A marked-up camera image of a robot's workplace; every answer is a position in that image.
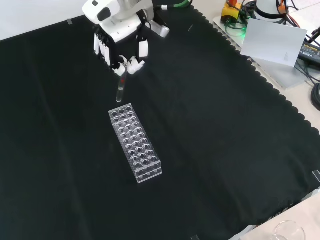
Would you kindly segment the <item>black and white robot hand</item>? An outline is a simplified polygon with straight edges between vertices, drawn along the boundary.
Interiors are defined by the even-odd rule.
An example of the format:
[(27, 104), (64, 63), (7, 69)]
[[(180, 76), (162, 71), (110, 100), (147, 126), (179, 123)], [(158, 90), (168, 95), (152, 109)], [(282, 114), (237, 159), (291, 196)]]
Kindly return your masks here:
[[(154, 19), (151, 0), (88, 0), (82, 11), (97, 26), (94, 53), (101, 55), (116, 75), (122, 77), (126, 72), (133, 75), (144, 66), (149, 43), (142, 31)], [(117, 44), (132, 36), (137, 40), (137, 53), (126, 59), (118, 53)]]

